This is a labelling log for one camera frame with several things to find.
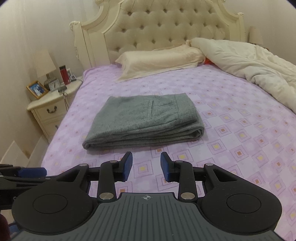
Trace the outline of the red thermos bottle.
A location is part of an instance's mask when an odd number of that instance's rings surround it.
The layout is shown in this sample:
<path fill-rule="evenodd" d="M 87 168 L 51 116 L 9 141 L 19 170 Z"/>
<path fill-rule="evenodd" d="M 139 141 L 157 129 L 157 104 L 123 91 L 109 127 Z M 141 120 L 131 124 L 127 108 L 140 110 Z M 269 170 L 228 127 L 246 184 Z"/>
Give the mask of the red thermos bottle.
<path fill-rule="evenodd" d="M 62 79 L 63 79 L 64 84 L 65 84 L 65 85 L 70 84 L 70 78 L 69 78 L 69 75 L 68 75 L 68 72 L 67 72 L 66 66 L 65 66 L 65 65 L 60 66 L 60 67 L 59 67 L 59 70 L 60 70 L 60 74 L 61 74 L 61 76 L 62 76 Z"/>

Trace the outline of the orange item under duvet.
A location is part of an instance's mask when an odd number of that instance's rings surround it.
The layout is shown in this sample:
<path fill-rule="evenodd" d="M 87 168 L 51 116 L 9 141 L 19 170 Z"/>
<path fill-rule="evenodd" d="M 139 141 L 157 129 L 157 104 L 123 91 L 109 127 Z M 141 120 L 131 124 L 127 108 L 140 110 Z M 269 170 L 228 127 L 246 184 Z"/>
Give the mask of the orange item under duvet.
<path fill-rule="evenodd" d="M 206 64 L 206 65 L 214 65 L 214 63 L 211 60 L 209 60 L 208 58 L 205 58 L 204 64 Z"/>

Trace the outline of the cream satin pillow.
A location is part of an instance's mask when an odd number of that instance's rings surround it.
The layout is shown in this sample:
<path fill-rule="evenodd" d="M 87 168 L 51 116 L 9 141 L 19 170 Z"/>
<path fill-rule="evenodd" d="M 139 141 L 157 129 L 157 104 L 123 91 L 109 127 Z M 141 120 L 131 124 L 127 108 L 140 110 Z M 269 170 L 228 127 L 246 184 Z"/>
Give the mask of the cream satin pillow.
<path fill-rule="evenodd" d="M 147 77 L 167 71 L 195 68 L 205 61 L 198 48 L 180 45 L 152 51 L 127 51 L 115 63 L 121 65 L 122 74 L 118 82 Z"/>

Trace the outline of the cream tufted headboard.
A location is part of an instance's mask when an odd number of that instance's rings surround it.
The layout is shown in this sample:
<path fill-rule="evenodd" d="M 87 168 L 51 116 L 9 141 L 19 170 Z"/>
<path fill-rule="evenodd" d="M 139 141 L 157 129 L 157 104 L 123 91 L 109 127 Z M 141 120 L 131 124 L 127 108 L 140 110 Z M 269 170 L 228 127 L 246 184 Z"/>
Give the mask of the cream tufted headboard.
<path fill-rule="evenodd" d="M 195 37 L 246 40 L 242 13 L 223 1 L 97 1 L 98 14 L 73 21 L 76 56 L 84 69 L 109 65 L 126 51 L 177 46 Z"/>

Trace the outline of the right bedside lamp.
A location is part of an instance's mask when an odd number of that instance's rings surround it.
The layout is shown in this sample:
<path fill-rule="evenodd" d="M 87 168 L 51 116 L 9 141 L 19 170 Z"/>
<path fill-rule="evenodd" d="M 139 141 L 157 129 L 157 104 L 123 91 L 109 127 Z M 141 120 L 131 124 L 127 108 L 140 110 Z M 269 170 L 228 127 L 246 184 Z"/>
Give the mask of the right bedside lamp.
<path fill-rule="evenodd" d="M 248 42 L 255 45 L 263 45 L 263 38 L 259 28 L 255 26 L 249 28 Z"/>

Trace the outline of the white rumpled duvet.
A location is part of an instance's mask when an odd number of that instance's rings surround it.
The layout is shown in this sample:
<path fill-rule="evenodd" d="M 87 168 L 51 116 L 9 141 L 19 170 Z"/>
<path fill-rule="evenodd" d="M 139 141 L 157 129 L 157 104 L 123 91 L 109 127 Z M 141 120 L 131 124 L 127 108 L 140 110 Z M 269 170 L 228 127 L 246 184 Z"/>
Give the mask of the white rumpled duvet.
<path fill-rule="evenodd" d="M 246 42 L 194 38 L 189 41 L 224 72 L 261 87 L 295 112 L 295 65 Z"/>

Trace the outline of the purple patterned bed sheet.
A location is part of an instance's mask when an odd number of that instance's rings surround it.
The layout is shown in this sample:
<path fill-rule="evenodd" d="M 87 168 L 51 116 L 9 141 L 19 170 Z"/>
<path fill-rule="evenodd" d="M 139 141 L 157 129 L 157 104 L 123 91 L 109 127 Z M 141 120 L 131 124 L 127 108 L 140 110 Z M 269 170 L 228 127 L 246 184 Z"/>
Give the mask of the purple patterned bed sheet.
<path fill-rule="evenodd" d="M 80 163 L 90 167 L 120 160 L 120 149 L 88 152 L 82 144 L 95 115 L 110 96 L 185 93 L 202 120 L 205 133 L 198 141 L 134 149 L 133 167 L 116 192 L 177 192 L 165 181 L 160 154 L 201 167 L 214 163 L 272 192 L 282 205 L 276 232 L 295 240 L 295 114 L 257 85 L 211 65 L 165 72 L 117 82 L 115 66 L 93 68 L 84 80 L 53 136 L 42 165 L 49 175 Z"/>

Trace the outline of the cream bedside table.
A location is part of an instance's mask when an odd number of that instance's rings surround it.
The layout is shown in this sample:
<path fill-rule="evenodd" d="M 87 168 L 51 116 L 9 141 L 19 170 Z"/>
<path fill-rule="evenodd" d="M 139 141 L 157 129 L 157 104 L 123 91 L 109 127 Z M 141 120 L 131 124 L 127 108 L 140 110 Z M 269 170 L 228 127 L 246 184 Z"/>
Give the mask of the cream bedside table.
<path fill-rule="evenodd" d="M 51 142 L 82 83 L 83 77 L 79 76 L 67 85 L 64 92 L 49 92 L 28 105 L 27 110 L 33 114 L 48 142 Z"/>

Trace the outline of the left bedside lamp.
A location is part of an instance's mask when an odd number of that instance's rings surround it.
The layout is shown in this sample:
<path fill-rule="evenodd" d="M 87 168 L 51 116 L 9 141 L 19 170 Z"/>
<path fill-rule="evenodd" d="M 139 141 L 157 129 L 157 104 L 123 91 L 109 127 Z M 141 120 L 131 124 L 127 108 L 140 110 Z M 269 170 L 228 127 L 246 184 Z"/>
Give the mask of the left bedside lamp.
<path fill-rule="evenodd" d="M 53 60 L 48 50 L 43 49 L 37 51 L 34 54 L 34 66 L 38 78 L 46 76 L 46 80 L 44 81 L 44 87 L 47 90 L 53 91 L 53 88 L 50 88 L 50 84 L 58 79 L 54 76 L 51 76 L 51 73 L 54 72 L 57 68 L 53 63 Z"/>

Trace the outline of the bedside lamp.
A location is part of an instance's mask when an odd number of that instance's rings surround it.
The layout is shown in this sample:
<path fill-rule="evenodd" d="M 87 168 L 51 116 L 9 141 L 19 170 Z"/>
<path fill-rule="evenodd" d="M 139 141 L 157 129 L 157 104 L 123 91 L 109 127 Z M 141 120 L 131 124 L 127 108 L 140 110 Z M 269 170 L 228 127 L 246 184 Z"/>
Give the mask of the bedside lamp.
<path fill-rule="evenodd" d="M 249 28 L 248 42 L 255 45 L 263 45 L 263 38 L 259 28 L 255 26 Z"/>
<path fill-rule="evenodd" d="M 54 76 L 51 76 L 51 73 L 54 72 L 57 68 L 53 63 L 53 60 L 48 50 L 43 49 L 37 51 L 34 54 L 34 66 L 38 78 L 46 76 L 46 80 L 44 81 L 44 87 L 47 90 L 53 91 L 53 88 L 50 88 L 50 84 L 58 79 Z"/>

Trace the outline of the gold framed photo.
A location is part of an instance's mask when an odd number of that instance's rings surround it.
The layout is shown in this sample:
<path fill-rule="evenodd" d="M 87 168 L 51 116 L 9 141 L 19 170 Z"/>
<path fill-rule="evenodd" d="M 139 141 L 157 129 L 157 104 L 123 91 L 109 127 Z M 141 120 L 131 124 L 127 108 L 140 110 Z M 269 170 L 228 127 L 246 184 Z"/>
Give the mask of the gold framed photo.
<path fill-rule="evenodd" d="M 40 99 L 49 92 L 38 80 L 30 83 L 27 86 L 27 90 L 29 90 L 36 99 Z"/>

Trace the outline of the small white alarm clock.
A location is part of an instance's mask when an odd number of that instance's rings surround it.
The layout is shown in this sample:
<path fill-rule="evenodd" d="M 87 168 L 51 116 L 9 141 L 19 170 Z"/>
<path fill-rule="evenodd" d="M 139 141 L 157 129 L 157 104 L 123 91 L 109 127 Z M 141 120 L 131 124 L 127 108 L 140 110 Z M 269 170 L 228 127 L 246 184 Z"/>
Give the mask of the small white alarm clock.
<path fill-rule="evenodd" d="M 51 92 L 57 90 L 60 86 L 60 81 L 58 79 L 54 79 L 49 82 L 49 88 Z"/>

